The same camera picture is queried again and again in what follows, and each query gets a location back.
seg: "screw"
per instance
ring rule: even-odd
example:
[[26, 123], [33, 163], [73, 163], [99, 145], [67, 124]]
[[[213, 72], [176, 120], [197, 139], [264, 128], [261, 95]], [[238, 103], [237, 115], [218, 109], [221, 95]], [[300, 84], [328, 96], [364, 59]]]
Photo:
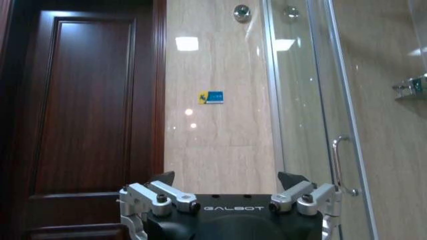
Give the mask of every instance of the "screw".
[[305, 203], [313, 203], [313, 196], [310, 194], [304, 194], [300, 198]]
[[157, 199], [157, 202], [158, 202], [160, 204], [162, 204], [162, 203], [165, 203], [165, 202], [168, 201], [168, 197], [166, 197], [166, 195], [164, 195], [164, 194], [158, 194], [157, 197], [156, 197], [156, 199]]
[[194, 214], [196, 212], [198, 212], [198, 210], [200, 210], [200, 203], [196, 201], [190, 202], [189, 212]]
[[280, 206], [277, 205], [276, 202], [270, 201], [270, 202], [268, 203], [268, 210], [269, 210], [269, 212], [272, 212], [272, 213], [278, 212]]

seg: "shower handle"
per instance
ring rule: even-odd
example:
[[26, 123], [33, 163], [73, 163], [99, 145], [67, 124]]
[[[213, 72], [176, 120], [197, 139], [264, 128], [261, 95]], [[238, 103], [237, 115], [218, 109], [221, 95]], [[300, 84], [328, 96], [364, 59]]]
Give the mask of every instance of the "shower handle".
[[353, 197], [358, 195], [357, 189], [348, 189], [342, 183], [342, 172], [341, 172], [341, 161], [340, 161], [340, 153], [338, 153], [338, 146], [341, 141], [348, 141], [349, 137], [340, 135], [337, 136], [337, 139], [332, 141], [332, 166], [333, 166], [333, 173], [334, 173], [334, 180], [336, 185], [340, 189], [344, 189], [344, 191], [350, 194]]

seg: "dark brown door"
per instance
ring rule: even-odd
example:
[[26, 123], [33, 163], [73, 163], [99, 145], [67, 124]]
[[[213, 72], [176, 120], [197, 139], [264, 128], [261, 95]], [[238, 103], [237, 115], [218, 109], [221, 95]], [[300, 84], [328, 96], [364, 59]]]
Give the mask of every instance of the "dark brown door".
[[11, 238], [126, 238], [117, 190], [162, 171], [157, 7], [38, 12], [9, 155]]

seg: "chrome knob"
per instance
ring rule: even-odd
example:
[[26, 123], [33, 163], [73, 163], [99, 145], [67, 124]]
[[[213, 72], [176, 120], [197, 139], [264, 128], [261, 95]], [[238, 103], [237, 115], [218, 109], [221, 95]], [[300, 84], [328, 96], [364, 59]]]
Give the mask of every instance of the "chrome knob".
[[289, 19], [296, 19], [300, 16], [300, 11], [294, 6], [285, 6], [284, 9], [284, 16], [286, 16]]
[[252, 18], [250, 9], [246, 5], [241, 4], [233, 8], [233, 18], [241, 24], [250, 21], [250, 18]]

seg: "silver bracket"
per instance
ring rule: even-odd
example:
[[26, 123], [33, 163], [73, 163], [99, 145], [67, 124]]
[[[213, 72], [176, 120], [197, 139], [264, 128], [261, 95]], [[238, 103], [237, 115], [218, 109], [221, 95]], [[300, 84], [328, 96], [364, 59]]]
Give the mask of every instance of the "silver bracket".
[[332, 238], [332, 231], [340, 224], [341, 198], [340, 189], [332, 184], [322, 184], [309, 197], [297, 198], [297, 212], [306, 216], [313, 216], [317, 211], [322, 213], [322, 240]]
[[146, 240], [141, 214], [149, 210], [161, 217], [170, 214], [172, 200], [162, 198], [157, 201], [157, 194], [138, 183], [133, 183], [118, 191], [119, 223], [127, 227], [131, 240]]
[[278, 213], [288, 212], [296, 200], [312, 191], [313, 184], [308, 181], [301, 181], [284, 192], [270, 195], [269, 210]]
[[146, 187], [156, 193], [166, 195], [180, 212], [196, 213], [198, 211], [200, 203], [197, 202], [194, 194], [181, 192], [161, 181], [152, 181]]

